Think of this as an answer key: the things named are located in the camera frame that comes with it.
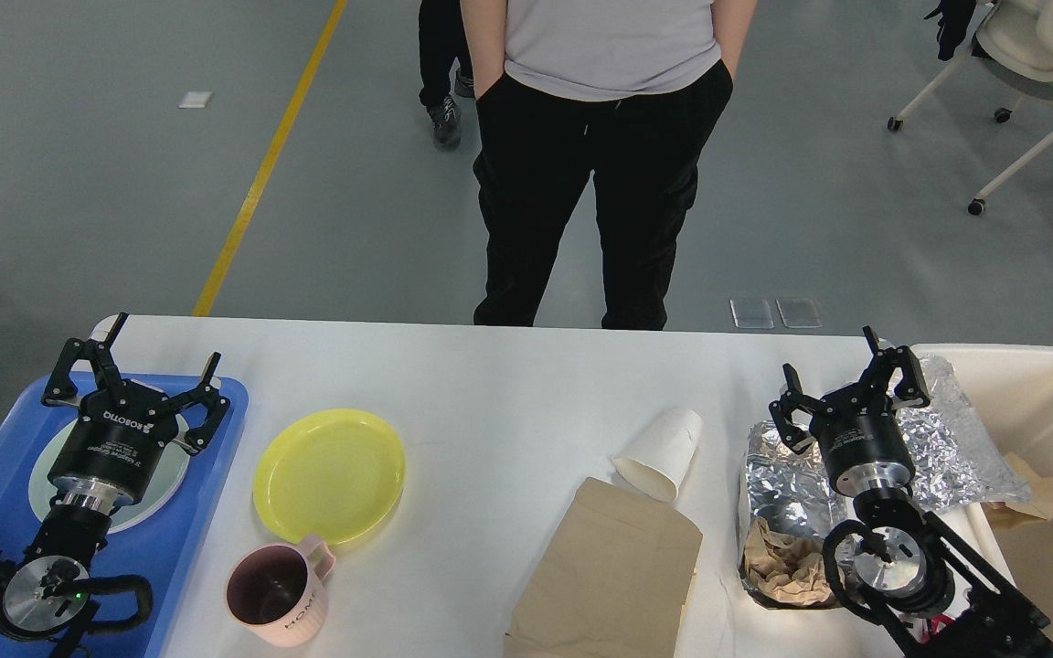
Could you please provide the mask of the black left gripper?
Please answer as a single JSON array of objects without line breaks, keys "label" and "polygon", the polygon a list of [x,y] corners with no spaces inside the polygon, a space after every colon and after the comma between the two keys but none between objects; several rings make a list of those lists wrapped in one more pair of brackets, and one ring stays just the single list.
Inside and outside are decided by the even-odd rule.
[{"label": "black left gripper", "polygon": [[[229,398],[213,383],[221,353],[212,353],[196,386],[170,396],[146,387],[128,387],[112,355],[114,341],[128,321],[117,313],[103,340],[68,338],[43,388],[43,407],[77,407],[77,417],[48,471],[48,482],[61,495],[96,497],[101,505],[142,502],[164,450],[172,441],[184,453],[207,448],[229,412]],[[79,361],[88,364],[99,391],[79,401],[79,388],[69,378]],[[176,417],[184,408],[202,407],[200,425],[188,426],[183,438]]]}]

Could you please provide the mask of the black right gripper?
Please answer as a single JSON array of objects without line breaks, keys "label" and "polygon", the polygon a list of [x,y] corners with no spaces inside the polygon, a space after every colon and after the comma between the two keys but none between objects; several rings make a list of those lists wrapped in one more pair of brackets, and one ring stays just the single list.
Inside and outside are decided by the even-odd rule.
[{"label": "black right gripper", "polygon": [[[845,497],[869,490],[910,487],[916,470],[894,408],[927,408],[931,404],[931,392],[914,351],[886,343],[870,325],[862,333],[872,358],[853,385],[852,399],[823,400],[806,395],[798,372],[786,363],[784,387],[769,404],[782,445],[803,455],[816,441],[828,483]],[[797,411],[811,416],[810,430],[795,424]]]}]

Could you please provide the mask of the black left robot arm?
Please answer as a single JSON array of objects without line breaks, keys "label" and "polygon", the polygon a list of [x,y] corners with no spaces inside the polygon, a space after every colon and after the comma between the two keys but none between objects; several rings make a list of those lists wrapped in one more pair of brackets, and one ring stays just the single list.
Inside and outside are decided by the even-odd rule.
[{"label": "black left robot arm", "polygon": [[141,575],[95,578],[93,559],[120,509],[143,502],[166,448],[188,457],[208,447],[230,401],[214,383],[213,353],[197,383],[168,395],[122,374],[112,346],[128,320],[120,313],[101,340],[69,338],[43,407],[75,408],[69,436],[47,471],[49,509],[22,557],[0,550],[0,633],[17,642],[48,641],[69,657],[88,634],[125,633],[150,621],[154,591]]}]

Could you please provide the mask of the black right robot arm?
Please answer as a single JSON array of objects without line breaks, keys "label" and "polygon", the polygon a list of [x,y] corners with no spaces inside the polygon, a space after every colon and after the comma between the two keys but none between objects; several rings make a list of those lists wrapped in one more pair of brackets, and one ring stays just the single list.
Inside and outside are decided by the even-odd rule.
[{"label": "black right robot arm", "polygon": [[856,382],[806,395],[784,364],[769,412],[782,444],[818,447],[828,484],[853,519],[824,537],[824,578],[836,602],[881,626],[906,657],[1053,657],[1048,616],[976,549],[911,495],[916,467],[896,420],[931,393],[907,346],[865,326],[872,359]]}]

